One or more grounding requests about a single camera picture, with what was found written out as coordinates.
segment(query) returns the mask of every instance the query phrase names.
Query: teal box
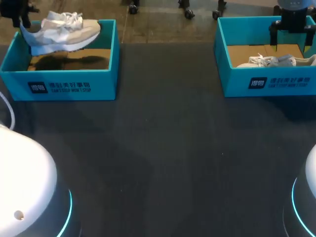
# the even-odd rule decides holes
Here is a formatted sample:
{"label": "teal box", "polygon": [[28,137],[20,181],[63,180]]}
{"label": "teal box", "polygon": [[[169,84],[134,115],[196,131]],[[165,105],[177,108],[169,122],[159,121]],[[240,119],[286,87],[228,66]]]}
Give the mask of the teal box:
{"label": "teal box", "polygon": [[86,48],[111,49],[108,70],[27,71],[29,47],[17,32],[0,67],[15,101],[114,100],[119,70],[119,38],[115,20],[99,20],[101,33]]}
{"label": "teal box", "polygon": [[[277,20],[281,17],[218,19],[214,53],[225,97],[316,95],[316,67],[232,67],[227,46],[270,44],[269,26]],[[310,16],[307,17],[307,25],[315,25]],[[301,52],[304,51],[305,38],[306,34],[281,31],[277,35],[279,44],[298,44]],[[311,49],[302,54],[304,58],[316,54],[316,36]]]}

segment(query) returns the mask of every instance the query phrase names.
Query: dark carpet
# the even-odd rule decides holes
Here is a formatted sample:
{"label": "dark carpet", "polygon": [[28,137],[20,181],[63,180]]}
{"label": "dark carpet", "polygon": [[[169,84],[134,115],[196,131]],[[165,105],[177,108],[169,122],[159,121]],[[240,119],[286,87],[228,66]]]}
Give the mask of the dark carpet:
{"label": "dark carpet", "polygon": [[73,191],[84,235],[283,237],[316,98],[225,99],[211,44],[121,47],[116,101],[12,103],[16,131]]}

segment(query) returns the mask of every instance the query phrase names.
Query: white robot dome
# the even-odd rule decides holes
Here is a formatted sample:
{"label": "white robot dome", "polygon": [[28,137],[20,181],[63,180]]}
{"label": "white robot dome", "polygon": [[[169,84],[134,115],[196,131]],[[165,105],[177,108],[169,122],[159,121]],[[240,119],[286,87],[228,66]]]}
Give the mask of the white robot dome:
{"label": "white robot dome", "polygon": [[0,125],[0,237],[25,231],[47,208],[57,170],[34,140]]}
{"label": "white robot dome", "polygon": [[316,145],[307,156],[305,171],[307,183],[316,198]]}

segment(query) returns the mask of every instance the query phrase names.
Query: shoelace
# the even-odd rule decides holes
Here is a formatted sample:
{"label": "shoelace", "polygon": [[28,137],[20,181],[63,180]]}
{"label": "shoelace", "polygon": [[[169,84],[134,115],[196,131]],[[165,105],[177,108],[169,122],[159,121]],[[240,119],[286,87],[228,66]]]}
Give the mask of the shoelace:
{"label": "shoelace", "polygon": [[266,67],[268,65],[277,65],[278,59],[276,57],[263,57],[258,53],[259,57],[249,57],[249,63],[255,63],[260,66]]}
{"label": "shoelace", "polygon": [[82,13],[78,14],[76,12],[69,13],[63,12],[61,13],[63,16],[62,21],[53,20],[52,22],[57,23],[58,27],[67,27],[71,29],[81,29],[82,28]]}

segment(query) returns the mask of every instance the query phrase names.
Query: glowing light strip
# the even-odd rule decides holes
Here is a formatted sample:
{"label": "glowing light strip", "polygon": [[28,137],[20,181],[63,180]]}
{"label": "glowing light strip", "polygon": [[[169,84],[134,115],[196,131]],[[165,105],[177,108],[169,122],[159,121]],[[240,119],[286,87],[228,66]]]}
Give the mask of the glowing light strip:
{"label": "glowing light strip", "polygon": [[294,181],[294,184],[293,184],[293,187],[292,187],[292,204],[293,204],[293,208],[294,208],[294,211],[295,211],[295,214],[297,216],[297,219],[301,222],[302,226],[304,227],[304,229],[312,236],[312,237],[316,237],[306,226],[305,224],[303,223],[303,221],[301,220],[300,216],[298,215],[297,213],[297,210],[296,210],[296,207],[295,207],[295,204],[294,204],[294,185],[296,183],[296,180],[297,178],[295,179]]}
{"label": "glowing light strip", "polygon": [[71,216],[71,212],[72,212],[72,210],[73,210],[73,198],[72,198],[72,196],[71,196],[70,190],[69,190],[69,196],[70,196],[70,208],[69,208],[68,217],[67,217],[67,220],[66,220],[66,222],[65,222],[65,224],[64,224],[64,226],[63,226],[63,228],[61,229],[61,231],[60,231],[59,234],[57,235],[57,237],[60,237],[60,236],[64,233],[64,231],[65,231],[65,229],[66,229],[66,227],[67,227],[67,225],[68,225],[68,223],[69,223],[70,216]]}

